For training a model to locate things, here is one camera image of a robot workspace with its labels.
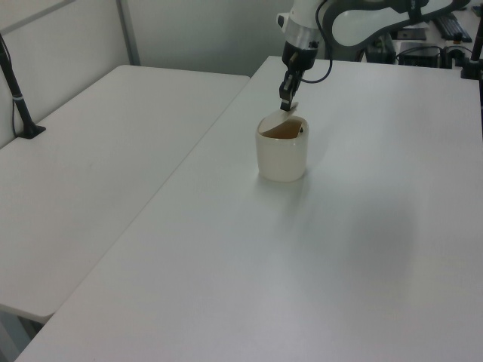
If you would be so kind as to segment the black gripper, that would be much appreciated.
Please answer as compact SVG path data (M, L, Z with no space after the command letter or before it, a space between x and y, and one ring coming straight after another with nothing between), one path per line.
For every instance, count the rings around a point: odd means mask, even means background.
M287 72L278 89L281 110L291 110L292 99L298 91L303 73L313 67L316 56L317 48L302 49L288 41L285 42L281 58L287 67Z

